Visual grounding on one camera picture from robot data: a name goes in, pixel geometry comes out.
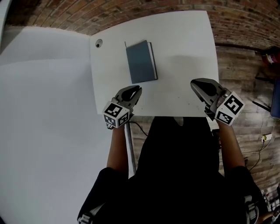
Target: chair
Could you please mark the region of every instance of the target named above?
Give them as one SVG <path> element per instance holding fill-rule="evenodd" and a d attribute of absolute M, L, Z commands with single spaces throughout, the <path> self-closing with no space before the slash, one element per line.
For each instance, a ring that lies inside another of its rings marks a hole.
<path fill-rule="evenodd" d="M 269 78 L 261 78 L 261 77 L 255 77 L 255 79 L 274 84 L 273 98 L 272 98 L 271 107 L 265 107 L 255 101 L 252 102 L 257 106 L 270 112 L 270 115 L 272 117 L 280 118 L 280 79 L 269 79 Z"/>

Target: white table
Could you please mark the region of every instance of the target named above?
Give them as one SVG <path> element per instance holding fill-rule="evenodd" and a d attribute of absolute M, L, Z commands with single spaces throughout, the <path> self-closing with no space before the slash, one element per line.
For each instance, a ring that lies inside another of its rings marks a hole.
<path fill-rule="evenodd" d="M 95 47 L 103 40 L 100 48 Z M 205 117 L 204 105 L 190 87 L 195 78 L 218 81 L 211 25 L 205 11 L 157 14 L 119 24 L 90 38 L 91 69 L 98 114 L 123 87 L 132 85 L 126 46 L 152 43 L 158 80 L 139 83 L 139 116 Z"/>

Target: person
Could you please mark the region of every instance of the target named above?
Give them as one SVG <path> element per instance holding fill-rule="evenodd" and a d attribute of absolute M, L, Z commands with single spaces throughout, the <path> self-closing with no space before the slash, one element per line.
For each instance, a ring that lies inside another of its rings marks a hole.
<path fill-rule="evenodd" d="M 217 121 L 224 164 L 206 118 L 155 117 L 128 179 L 124 126 L 112 131 L 107 167 L 78 215 L 89 223 L 246 223 L 244 197 L 251 195 L 260 214 L 262 194 L 245 167 L 231 126 Z"/>

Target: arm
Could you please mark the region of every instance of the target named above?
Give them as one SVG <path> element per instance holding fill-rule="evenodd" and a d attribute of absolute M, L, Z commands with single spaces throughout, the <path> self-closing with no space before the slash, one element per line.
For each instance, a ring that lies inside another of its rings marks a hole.
<path fill-rule="evenodd" d="M 237 166 L 245 166 L 245 162 L 231 126 L 217 121 L 220 128 L 220 141 L 222 145 L 222 157 L 224 169 L 232 170 Z"/>
<path fill-rule="evenodd" d="M 123 172 L 128 176 L 128 157 L 124 125 L 120 128 L 113 129 L 107 167 Z"/>

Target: brick wall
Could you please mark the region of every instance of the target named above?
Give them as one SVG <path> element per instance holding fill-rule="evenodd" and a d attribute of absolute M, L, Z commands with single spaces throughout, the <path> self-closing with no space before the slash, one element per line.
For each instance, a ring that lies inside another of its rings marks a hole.
<path fill-rule="evenodd" d="M 216 43 L 280 46 L 277 0 L 13 0 L 7 24 L 88 35 L 152 14 L 206 10 Z"/>

